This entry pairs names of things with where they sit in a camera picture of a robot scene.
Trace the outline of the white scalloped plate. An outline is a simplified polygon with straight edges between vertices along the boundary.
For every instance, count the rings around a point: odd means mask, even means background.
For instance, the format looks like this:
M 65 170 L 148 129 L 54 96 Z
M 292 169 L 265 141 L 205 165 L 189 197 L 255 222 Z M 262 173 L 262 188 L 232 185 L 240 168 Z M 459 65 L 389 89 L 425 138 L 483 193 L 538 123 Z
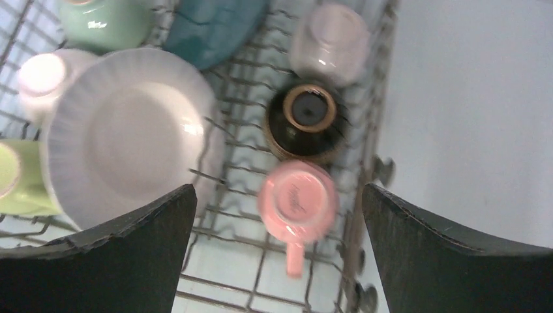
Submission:
M 79 230 L 193 185 L 193 217 L 215 197 L 225 132 L 203 75 L 156 48 L 109 53 L 62 94 L 40 137 L 54 202 Z

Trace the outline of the yellow green mug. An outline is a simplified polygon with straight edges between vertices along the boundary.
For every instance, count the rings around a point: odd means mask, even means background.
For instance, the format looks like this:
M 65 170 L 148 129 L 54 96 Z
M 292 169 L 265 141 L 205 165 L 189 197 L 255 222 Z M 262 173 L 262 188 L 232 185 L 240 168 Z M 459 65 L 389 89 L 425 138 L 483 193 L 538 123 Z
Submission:
M 46 189 L 38 142 L 1 140 L 1 213 L 19 216 L 62 213 Z

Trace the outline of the brown rimmed tan bowl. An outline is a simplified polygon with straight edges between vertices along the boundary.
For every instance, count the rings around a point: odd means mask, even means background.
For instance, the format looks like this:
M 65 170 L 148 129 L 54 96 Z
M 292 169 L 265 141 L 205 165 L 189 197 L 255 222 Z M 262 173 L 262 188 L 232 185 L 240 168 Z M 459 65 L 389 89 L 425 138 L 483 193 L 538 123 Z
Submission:
M 266 105 L 263 134 L 280 160 L 332 163 L 349 132 L 348 109 L 337 89 L 316 80 L 299 80 L 281 89 Z

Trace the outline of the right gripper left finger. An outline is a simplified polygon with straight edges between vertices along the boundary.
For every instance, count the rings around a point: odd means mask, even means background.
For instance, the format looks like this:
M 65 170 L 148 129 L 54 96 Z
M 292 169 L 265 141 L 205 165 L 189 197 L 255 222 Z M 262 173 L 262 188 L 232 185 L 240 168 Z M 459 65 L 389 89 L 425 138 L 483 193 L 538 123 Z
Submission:
M 2 312 L 171 312 L 194 223 L 183 185 L 103 224 L 1 251 Z

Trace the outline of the pink white bowl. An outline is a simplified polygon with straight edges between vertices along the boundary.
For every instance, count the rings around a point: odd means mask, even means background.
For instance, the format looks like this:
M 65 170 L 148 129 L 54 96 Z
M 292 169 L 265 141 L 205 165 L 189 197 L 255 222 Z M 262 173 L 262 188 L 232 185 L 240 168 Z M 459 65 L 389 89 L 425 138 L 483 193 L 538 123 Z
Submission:
M 316 5 L 293 32 L 288 59 L 301 78 L 337 88 L 359 81 L 370 54 L 370 31 L 352 8 L 335 1 Z

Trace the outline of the white ceramic bowl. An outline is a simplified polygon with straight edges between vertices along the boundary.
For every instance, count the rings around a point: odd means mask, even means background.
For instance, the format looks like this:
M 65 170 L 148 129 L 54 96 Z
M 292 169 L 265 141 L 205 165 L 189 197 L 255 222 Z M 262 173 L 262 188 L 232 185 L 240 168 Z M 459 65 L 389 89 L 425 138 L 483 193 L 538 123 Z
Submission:
M 98 56 L 79 49 L 37 54 L 17 71 L 18 97 L 26 119 L 40 127 L 59 97 L 96 63 Z

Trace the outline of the pink mug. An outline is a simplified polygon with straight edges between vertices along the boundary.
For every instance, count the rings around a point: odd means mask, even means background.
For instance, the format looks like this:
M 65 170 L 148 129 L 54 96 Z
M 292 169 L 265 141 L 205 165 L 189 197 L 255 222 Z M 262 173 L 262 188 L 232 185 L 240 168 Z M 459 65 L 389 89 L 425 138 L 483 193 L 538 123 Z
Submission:
M 339 208 L 331 176 L 311 162 L 281 162 L 263 181 L 256 203 L 268 233 L 286 244 L 286 274 L 301 278 L 305 246 L 323 238 Z

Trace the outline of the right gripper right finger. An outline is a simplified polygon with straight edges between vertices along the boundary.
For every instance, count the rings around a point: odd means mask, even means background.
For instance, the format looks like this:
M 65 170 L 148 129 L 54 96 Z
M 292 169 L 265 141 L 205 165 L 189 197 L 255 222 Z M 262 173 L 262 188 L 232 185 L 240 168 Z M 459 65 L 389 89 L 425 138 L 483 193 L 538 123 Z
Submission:
M 552 249 L 496 237 L 373 184 L 362 208 L 391 312 L 551 312 Z

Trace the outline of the teal square plate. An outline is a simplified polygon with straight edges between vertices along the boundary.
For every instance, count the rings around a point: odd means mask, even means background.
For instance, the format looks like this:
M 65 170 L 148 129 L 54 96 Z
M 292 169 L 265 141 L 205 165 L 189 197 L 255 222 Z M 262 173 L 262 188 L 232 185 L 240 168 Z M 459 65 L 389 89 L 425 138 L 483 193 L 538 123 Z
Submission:
M 211 68 L 238 50 L 256 32 L 269 1 L 180 1 L 162 45 L 198 70 Z

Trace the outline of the pale green ceramic bowl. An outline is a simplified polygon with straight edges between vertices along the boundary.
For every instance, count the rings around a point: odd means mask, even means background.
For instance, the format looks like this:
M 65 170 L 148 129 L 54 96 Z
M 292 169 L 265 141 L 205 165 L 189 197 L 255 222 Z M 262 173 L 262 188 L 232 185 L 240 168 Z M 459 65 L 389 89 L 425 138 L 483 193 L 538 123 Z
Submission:
M 153 28 L 153 12 L 139 1 L 58 1 L 69 44 L 95 54 L 137 48 Z

